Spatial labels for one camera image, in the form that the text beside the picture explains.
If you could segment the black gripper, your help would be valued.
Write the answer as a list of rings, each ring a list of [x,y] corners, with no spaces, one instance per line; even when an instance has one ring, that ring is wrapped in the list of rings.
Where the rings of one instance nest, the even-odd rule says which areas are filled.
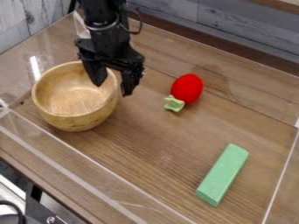
[[[75,46],[93,85],[101,86],[108,77],[107,67],[113,68],[121,71],[121,95],[130,96],[144,77],[146,56],[128,43],[96,48],[89,38],[77,38]]]

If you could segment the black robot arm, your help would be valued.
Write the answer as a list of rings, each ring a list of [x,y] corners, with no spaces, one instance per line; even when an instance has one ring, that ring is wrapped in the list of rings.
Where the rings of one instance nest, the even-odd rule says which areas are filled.
[[[143,26],[136,31],[130,29],[127,0],[80,0],[80,5],[89,38],[79,38],[75,46],[89,80],[100,87],[108,69],[117,70],[121,95],[128,96],[146,71],[146,56],[131,46],[131,36],[140,33]]]

